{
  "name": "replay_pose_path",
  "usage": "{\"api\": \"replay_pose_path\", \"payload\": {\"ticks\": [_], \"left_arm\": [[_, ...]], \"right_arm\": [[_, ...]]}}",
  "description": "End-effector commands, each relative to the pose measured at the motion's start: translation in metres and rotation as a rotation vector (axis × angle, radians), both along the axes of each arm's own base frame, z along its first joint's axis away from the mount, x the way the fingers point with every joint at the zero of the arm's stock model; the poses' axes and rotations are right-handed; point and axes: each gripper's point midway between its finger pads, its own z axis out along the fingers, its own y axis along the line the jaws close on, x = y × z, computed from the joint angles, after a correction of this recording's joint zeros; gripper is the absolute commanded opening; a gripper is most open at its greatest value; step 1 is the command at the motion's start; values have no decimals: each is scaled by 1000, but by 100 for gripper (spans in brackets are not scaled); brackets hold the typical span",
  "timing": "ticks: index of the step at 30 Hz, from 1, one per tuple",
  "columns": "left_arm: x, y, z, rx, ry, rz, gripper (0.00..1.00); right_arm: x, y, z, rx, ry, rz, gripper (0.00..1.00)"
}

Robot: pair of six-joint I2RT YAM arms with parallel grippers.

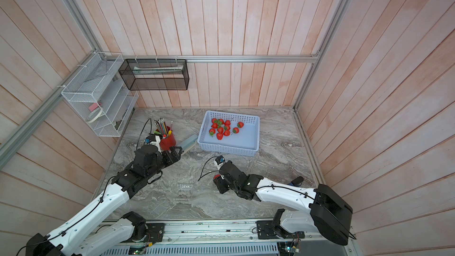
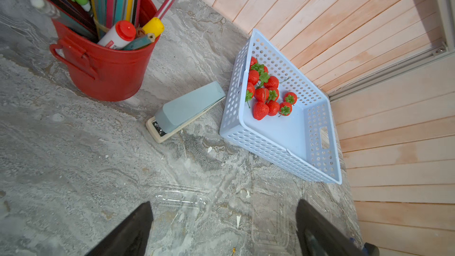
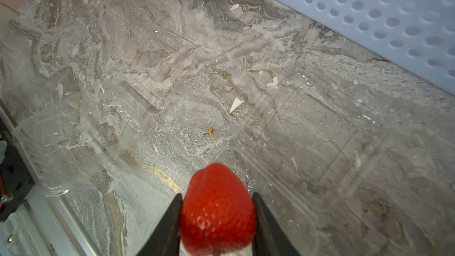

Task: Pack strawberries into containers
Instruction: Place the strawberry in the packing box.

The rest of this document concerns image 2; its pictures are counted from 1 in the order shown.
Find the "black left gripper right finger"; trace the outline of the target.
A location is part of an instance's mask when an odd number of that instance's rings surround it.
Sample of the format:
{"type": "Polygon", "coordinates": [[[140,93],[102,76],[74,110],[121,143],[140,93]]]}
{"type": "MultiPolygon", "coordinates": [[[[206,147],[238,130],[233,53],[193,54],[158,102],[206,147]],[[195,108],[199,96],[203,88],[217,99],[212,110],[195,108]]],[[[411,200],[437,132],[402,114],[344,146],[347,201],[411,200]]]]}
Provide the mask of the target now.
{"type": "Polygon", "coordinates": [[[365,243],[362,248],[348,239],[310,203],[300,199],[296,209],[296,227],[304,256],[378,256],[379,248],[365,243]]]}

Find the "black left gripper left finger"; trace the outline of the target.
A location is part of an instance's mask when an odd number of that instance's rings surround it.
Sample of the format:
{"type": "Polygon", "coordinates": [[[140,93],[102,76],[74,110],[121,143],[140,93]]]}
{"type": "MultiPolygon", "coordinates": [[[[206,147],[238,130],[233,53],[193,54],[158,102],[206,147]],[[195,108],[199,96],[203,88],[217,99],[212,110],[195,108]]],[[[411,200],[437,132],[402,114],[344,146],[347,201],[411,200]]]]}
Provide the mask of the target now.
{"type": "Polygon", "coordinates": [[[154,220],[150,201],[139,205],[87,256],[144,256],[154,220]]]}

